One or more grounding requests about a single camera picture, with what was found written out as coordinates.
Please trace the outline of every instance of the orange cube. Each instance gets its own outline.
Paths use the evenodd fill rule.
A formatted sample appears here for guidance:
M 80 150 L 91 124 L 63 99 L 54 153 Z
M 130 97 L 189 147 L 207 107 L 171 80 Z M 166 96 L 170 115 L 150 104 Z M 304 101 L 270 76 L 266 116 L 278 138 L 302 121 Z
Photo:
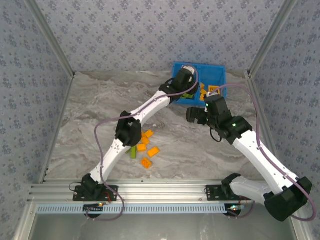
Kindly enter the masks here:
M 147 145 L 145 145 L 144 143 L 138 144 L 138 145 L 136 146 L 136 148 L 137 148 L 138 152 L 145 152 L 145 151 L 147 151 Z
M 213 92 L 216 90 L 219 86 L 209 86 L 209 92 Z
M 149 169 L 149 168 L 152 166 L 152 162 L 151 162 L 148 158 L 146 158 L 146 157 L 144 157 L 144 158 L 142 159 L 141 164 L 142 164 L 142 166 L 144 166 L 146 169 Z
M 150 158 L 152 158 L 154 155 L 158 154 L 159 152 L 160 152 L 159 148 L 155 146 L 154 148 L 150 149 L 147 154 Z
M 154 132 L 152 130 L 148 130 L 148 131 L 145 132 L 145 136 L 147 138 L 150 138 L 153 134 L 154 134 Z
M 204 89 L 201 89 L 200 93 L 203 94 L 203 95 L 205 95 L 205 94 L 207 94 L 207 91 L 204 90 Z
M 149 139 L 146 136 L 141 139 L 141 142 L 145 145 L 148 145 L 150 143 Z

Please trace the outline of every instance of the wall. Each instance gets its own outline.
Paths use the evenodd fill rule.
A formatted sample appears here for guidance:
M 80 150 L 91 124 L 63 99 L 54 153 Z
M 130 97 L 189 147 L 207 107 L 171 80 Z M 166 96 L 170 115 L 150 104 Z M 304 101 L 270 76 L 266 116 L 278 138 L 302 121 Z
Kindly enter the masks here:
M 11 240 L 69 80 L 24 1 L 0 9 L 0 239 Z
M 280 159 L 320 207 L 320 2 L 298 1 L 255 76 Z M 320 214 L 313 222 L 320 239 Z
M 283 0 L 38 0 L 74 71 L 248 69 Z

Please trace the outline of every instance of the marble surface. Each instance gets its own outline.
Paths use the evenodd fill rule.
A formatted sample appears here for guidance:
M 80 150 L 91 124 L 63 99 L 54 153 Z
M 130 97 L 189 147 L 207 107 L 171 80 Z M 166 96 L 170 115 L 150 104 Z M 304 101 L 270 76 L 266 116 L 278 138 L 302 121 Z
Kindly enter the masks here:
M 124 110 L 132 111 L 147 101 L 159 86 L 171 77 L 158 72 L 77 72 L 73 81 L 64 119 L 49 164 L 47 179 L 82 178 L 100 161 L 94 137 L 95 125 L 114 118 Z M 245 84 L 243 76 L 227 74 L 228 83 Z M 255 127 L 256 114 L 249 96 L 242 90 L 228 89 L 227 104 L 234 116 L 240 115 Z M 153 166 L 145 169 L 128 154 L 117 163 L 109 179 L 224 179 L 240 173 L 261 179 L 246 157 L 228 142 L 215 142 L 209 128 L 186 120 L 187 106 L 171 104 L 155 114 L 143 130 L 154 131 L 148 149 L 157 146 Z M 115 135 L 116 122 L 101 126 L 98 137 L 104 153 Z

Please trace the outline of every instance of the blue plastic bin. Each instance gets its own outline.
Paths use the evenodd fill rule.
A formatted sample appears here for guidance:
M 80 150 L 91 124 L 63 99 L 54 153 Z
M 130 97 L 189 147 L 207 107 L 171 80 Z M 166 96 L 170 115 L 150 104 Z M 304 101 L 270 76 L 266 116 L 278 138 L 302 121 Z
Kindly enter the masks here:
M 186 104 L 193 106 L 205 107 L 204 101 L 200 101 L 201 83 L 204 84 L 204 90 L 208 92 L 208 86 L 222 86 L 227 83 L 226 68 L 224 66 L 205 65 L 187 62 L 175 62 L 172 68 L 172 77 L 175 78 L 183 65 L 192 65 L 196 68 L 199 75 L 199 89 L 193 99 L 180 98 L 177 104 Z M 224 98 L 227 97 L 227 88 L 220 90 Z

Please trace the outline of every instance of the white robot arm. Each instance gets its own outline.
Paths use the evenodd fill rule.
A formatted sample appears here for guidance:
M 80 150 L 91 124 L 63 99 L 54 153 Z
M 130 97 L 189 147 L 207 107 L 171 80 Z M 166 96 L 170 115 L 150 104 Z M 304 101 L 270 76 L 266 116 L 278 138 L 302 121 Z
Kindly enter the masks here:
M 136 110 L 124 111 L 121 114 L 121 117 L 126 116 L 127 118 L 118 121 L 115 139 L 103 158 L 103 165 L 99 163 L 82 179 L 82 188 L 77 194 L 85 193 L 84 201 L 97 201 L 99 199 L 104 187 L 101 181 L 101 172 L 104 180 L 107 180 L 110 172 L 125 152 L 141 140 L 142 126 L 145 122 L 159 110 L 181 97 L 181 95 L 171 97 L 164 95 L 188 90 L 190 86 L 195 84 L 194 73 L 193 68 L 185 66 L 175 78 L 161 85 L 150 100 Z M 195 94 L 198 87 L 196 86 L 189 93 Z M 242 152 L 266 181 L 266 184 L 261 184 L 234 173 L 222 181 L 222 189 L 226 196 L 243 196 L 263 204 L 270 214 L 279 221 L 284 221 L 305 205 L 307 200 L 301 191 L 279 173 L 257 148 L 257 135 L 252 126 L 241 116 L 233 117 L 222 96 L 218 94 L 207 95 L 204 100 L 206 108 L 191 107 L 187 109 L 187 121 L 194 123 L 197 119 L 198 124 L 208 125 L 212 130 L 215 130 L 222 139 L 226 139 Z M 287 176 L 294 179 L 308 194 L 310 193 L 312 184 L 306 177 L 299 179 L 262 143 L 261 147 Z

